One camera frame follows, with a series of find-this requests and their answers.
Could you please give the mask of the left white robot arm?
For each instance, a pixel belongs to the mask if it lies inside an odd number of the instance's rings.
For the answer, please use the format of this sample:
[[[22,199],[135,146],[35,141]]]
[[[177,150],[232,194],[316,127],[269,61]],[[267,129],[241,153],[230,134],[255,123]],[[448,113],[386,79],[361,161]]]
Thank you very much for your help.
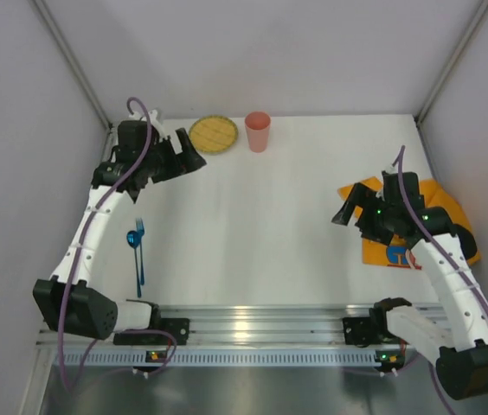
[[[93,171],[87,207],[66,254],[33,297],[48,328],[66,334],[130,344],[163,328],[157,304],[142,297],[144,192],[152,184],[193,173],[206,165],[184,128],[174,148],[156,119],[129,118],[116,128],[109,156]]]

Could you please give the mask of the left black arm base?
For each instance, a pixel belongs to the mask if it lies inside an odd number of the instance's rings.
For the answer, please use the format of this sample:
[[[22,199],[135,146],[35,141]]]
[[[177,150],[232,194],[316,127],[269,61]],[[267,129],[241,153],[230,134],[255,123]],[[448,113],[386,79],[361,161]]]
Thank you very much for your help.
[[[155,329],[128,330],[113,337],[116,346],[166,346],[187,344],[190,319],[162,318]]]

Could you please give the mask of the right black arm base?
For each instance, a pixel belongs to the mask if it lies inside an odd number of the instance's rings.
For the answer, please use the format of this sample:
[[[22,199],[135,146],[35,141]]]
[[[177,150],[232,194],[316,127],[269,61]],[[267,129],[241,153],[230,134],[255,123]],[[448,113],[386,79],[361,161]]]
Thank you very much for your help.
[[[374,345],[398,345],[395,336],[386,336],[369,317],[345,317],[342,319],[346,345],[366,348]]]

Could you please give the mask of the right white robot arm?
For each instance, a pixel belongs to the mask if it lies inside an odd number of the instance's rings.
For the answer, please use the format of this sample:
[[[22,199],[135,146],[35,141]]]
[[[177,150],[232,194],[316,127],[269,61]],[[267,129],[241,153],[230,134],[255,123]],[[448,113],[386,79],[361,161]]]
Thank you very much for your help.
[[[369,309],[366,343],[404,341],[435,368],[455,400],[488,393],[488,307],[470,266],[480,259],[459,204],[433,179],[384,173],[340,188],[332,223],[356,222],[363,262],[424,271],[450,325],[440,329],[403,297]]]

